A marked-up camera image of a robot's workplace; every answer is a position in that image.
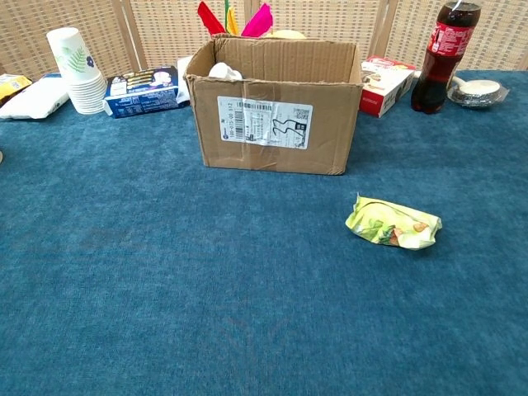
red bottle label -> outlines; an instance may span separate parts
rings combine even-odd
[[[468,46],[474,27],[448,26],[437,22],[427,49],[433,54],[461,56]]]

open cardboard box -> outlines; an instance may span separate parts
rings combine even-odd
[[[218,62],[244,79],[209,78]],[[206,166],[345,172],[362,89],[356,45],[216,36],[186,80]]]

wicker screen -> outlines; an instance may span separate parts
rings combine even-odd
[[[269,0],[274,30],[293,29],[310,39],[351,41],[368,54],[379,0]]]
[[[8,73],[39,78],[57,65],[45,34],[77,27],[105,75],[131,70],[123,37],[108,0],[3,0],[0,61]]]
[[[445,0],[399,0],[386,55],[422,66],[427,41]],[[511,70],[528,49],[528,2],[488,0],[459,69]]]
[[[199,1],[126,0],[147,61],[152,68],[175,64],[178,58],[192,55],[210,38],[196,9]],[[230,0],[236,12],[238,27],[244,26],[244,1]],[[212,12],[224,24],[224,0],[209,0]]]

red and white box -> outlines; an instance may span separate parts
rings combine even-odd
[[[371,56],[361,63],[363,93],[360,110],[381,117],[413,84],[416,68],[392,59]]]

cola bottle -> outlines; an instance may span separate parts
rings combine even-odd
[[[464,56],[479,22],[481,2],[447,2],[436,19],[427,45],[422,74],[412,91],[412,108],[427,114],[438,112],[447,95],[447,85]]]

